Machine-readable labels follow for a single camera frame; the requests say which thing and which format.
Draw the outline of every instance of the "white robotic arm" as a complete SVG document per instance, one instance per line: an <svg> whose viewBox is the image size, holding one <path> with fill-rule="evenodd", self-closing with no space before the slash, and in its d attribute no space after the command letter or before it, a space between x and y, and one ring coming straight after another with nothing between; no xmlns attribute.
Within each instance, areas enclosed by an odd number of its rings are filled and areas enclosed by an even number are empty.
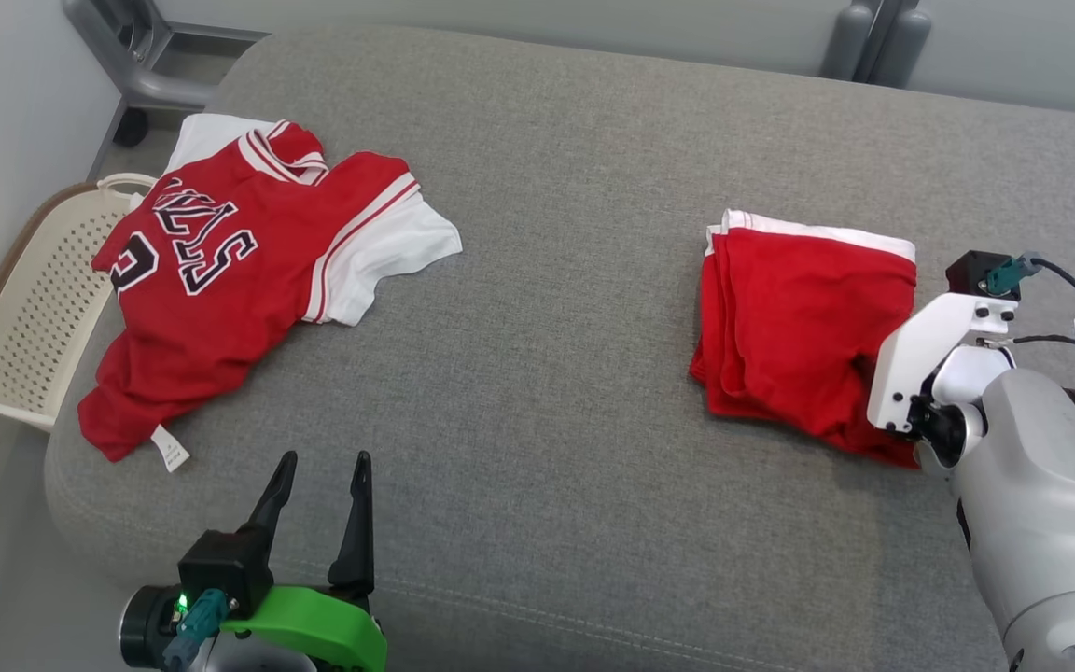
<svg viewBox="0 0 1075 672"><path fill-rule="evenodd" d="M948 276L959 294L882 345L870 421L915 440L923 470L950 482L1009 672L1075 672L1075 391L1007 351L960 344L1006 333L1019 298L991 297L985 267L961 262Z"/></svg>

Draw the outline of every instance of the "laundry basket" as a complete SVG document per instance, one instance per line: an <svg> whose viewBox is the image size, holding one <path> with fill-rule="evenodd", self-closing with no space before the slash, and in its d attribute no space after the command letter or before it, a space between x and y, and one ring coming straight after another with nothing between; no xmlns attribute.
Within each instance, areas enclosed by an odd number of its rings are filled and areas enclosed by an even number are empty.
<svg viewBox="0 0 1075 672"><path fill-rule="evenodd" d="M153 184L138 173L77 184L27 220L0 266L0 415L52 430L112 290L89 260L131 212L131 195L119 188Z"/></svg>

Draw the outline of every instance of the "folded red shorts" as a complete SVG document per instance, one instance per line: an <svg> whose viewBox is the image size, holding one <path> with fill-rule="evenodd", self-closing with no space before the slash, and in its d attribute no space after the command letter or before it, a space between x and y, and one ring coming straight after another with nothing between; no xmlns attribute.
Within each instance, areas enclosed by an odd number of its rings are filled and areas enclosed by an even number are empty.
<svg viewBox="0 0 1075 672"><path fill-rule="evenodd" d="M866 402L878 348L907 320L915 246L729 210L708 227L690 374L717 415L785 421L837 448L915 467Z"/></svg>

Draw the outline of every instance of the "red fabric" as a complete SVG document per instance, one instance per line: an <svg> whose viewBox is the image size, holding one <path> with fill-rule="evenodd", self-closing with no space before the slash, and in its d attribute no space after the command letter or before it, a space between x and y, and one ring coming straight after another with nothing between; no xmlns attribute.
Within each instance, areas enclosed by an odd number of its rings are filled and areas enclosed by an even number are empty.
<svg viewBox="0 0 1075 672"><path fill-rule="evenodd" d="M712 235L690 374L717 415L785 421L837 448L914 468L912 443L866 419L885 337L914 305L912 260L832 239Z"/></svg>
<svg viewBox="0 0 1075 672"><path fill-rule="evenodd" d="M241 386L303 317L315 262L336 233L408 172L405 161L364 152L312 186L274 177L269 166L261 172L240 141L162 177L95 256L96 271L114 271L127 328L102 357L98 387L77 415L82 433L112 462L158 425ZM278 158L288 165L321 149L295 124L270 147L287 152ZM170 203L181 208L171 225ZM144 252L141 244L155 252L154 264L132 254Z"/></svg>

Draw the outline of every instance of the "white sleeve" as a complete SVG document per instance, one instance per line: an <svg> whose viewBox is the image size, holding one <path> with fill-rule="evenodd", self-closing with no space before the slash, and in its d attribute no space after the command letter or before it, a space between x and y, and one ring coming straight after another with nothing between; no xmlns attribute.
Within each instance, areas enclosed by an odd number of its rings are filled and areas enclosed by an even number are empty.
<svg viewBox="0 0 1075 672"><path fill-rule="evenodd" d="M247 131L269 133L276 126L277 123L272 120L215 115L209 112L188 115L181 124L181 134L176 137L176 146L172 151L172 156L168 158L168 167L163 174L169 174L194 161L213 157Z"/></svg>
<svg viewBox="0 0 1075 672"><path fill-rule="evenodd" d="M415 192L385 210L338 248L326 268L324 319L355 327L375 301L381 280L421 271L461 251L456 226Z"/></svg>

